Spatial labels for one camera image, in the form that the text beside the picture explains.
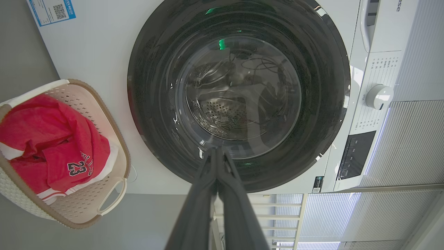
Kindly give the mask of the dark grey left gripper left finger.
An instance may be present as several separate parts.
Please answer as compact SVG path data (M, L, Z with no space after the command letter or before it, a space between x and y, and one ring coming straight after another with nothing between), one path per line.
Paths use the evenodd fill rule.
M212 205L217 195L217 151L209 149L176 220L166 250L209 250Z

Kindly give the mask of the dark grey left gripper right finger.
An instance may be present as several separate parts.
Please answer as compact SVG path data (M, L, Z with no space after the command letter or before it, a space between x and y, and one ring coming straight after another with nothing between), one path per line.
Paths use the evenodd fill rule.
M217 149L218 193L223 202L227 250L268 250L240 175L224 148Z

